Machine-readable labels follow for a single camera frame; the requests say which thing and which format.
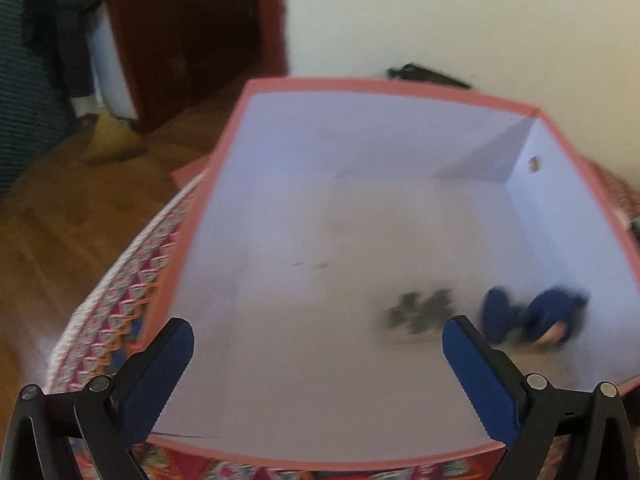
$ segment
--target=teal curtain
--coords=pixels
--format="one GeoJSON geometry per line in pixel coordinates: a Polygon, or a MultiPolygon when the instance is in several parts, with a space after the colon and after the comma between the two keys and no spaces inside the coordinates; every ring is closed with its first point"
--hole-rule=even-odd
{"type": "Polygon", "coordinates": [[[63,140],[70,116],[43,60],[20,44],[22,0],[0,0],[0,195],[63,140]]]}

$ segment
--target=brown door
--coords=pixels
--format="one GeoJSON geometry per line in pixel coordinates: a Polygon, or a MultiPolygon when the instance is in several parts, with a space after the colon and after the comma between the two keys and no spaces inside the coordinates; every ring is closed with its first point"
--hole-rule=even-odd
{"type": "Polygon", "coordinates": [[[251,0],[106,0],[127,83],[151,130],[254,62],[251,0]]]}

